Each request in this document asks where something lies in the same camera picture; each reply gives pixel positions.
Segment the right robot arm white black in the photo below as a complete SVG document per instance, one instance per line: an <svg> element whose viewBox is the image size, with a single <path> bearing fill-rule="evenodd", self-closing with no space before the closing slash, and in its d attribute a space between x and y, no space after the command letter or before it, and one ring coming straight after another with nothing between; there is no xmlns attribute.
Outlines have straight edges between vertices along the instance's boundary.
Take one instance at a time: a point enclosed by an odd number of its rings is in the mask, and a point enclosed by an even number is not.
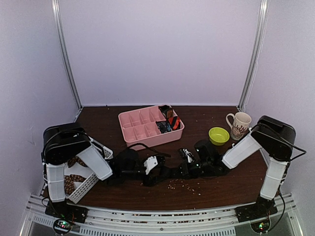
<svg viewBox="0 0 315 236"><path fill-rule="evenodd" d="M181 150L187 159L179 166L179 176L182 178L198 178L226 175L245 159L258 151L268 153L270 160L265 179L252 206L252 212L257 217L264 216L270 209L276 193L286 178L293 151L296 149L302 155L306 151L295 143L295 129L269 116L262 116L257 124L249 130L236 144L220 155L216 149L217 141L200 140L194 148L199 159L194 160L189 151Z"/></svg>

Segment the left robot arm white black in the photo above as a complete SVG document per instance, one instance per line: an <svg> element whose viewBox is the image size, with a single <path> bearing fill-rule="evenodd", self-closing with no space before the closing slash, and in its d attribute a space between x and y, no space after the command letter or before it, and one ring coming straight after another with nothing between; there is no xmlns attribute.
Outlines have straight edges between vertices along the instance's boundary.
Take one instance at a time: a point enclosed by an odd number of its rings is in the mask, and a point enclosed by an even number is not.
<svg viewBox="0 0 315 236"><path fill-rule="evenodd" d="M127 178L139 178L144 185L153 186L157 179L152 179L150 172L162 167L168 156L154 149L154 156L140 162L137 151L128 147L114 157L110 149L88 136L77 122L46 128L43 141L43 176L48 186L51 209L59 218L67 218L71 213L70 206L65 203L66 196L85 192L87 182L81 174L66 175L65 168L72 169L79 163L107 185L123 183Z"/></svg>

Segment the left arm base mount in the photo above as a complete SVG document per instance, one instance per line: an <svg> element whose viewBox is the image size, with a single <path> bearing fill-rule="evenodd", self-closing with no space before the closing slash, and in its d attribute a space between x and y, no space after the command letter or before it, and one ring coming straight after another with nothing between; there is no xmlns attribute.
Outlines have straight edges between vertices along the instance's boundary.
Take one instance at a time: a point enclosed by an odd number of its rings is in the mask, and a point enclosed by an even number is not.
<svg viewBox="0 0 315 236"><path fill-rule="evenodd" d="M88 209L81 206L52 204L46 207L45 214L69 222L85 223Z"/></svg>

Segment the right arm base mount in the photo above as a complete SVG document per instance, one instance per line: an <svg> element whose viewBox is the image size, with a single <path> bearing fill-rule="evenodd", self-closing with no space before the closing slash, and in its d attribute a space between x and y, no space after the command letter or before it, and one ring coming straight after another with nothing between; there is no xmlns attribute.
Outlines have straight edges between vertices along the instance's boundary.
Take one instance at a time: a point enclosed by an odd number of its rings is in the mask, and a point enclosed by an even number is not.
<svg viewBox="0 0 315 236"><path fill-rule="evenodd" d="M235 212L238 222L241 223L276 214L278 212L278 209L276 206L274 206L274 203L254 203L251 205L236 207Z"/></svg>

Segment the black necktie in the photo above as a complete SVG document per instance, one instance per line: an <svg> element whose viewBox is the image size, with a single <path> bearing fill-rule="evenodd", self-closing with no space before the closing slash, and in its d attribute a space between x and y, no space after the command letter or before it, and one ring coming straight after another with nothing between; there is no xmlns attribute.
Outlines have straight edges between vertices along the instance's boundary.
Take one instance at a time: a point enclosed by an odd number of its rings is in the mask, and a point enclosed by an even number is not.
<svg viewBox="0 0 315 236"><path fill-rule="evenodd" d="M214 167L214 166L201 166L193 165L179 166L177 168L169 168L166 166L161 167L157 176L151 174L145 175L143 178L143 185L146 187L152 187L161 183L167 179L195 179L202 177L217 177L224 176L229 173L227 168Z"/></svg>

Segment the white perforated plastic basket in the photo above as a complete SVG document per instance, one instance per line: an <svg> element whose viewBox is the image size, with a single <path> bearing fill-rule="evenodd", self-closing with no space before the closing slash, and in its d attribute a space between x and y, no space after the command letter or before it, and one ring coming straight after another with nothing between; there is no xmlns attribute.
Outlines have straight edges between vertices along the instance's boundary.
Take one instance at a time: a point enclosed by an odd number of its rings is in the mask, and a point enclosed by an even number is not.
<svg viewBox="0 0 315 236"><path fill-rule="evenodd" d="M99 152L105 163L108 165L109 170L105 170L105 179L109 178L113 171L110 168L107 161L113 159L113 152L111 149L107 148L103 144L99 143L98 141L92 139L92 144L94 145L95 149ZM101 179L97 177L92 169L87 167L82 167L79 164L75 164L73 167L68 168L67 163L65 164L64 168L64 175L76 174L86 178L84 182L75 182L75 190L71 195L67 195L65 193L65 198L72 201L73 203L78 203L90 190L91 188Z"/></svg>

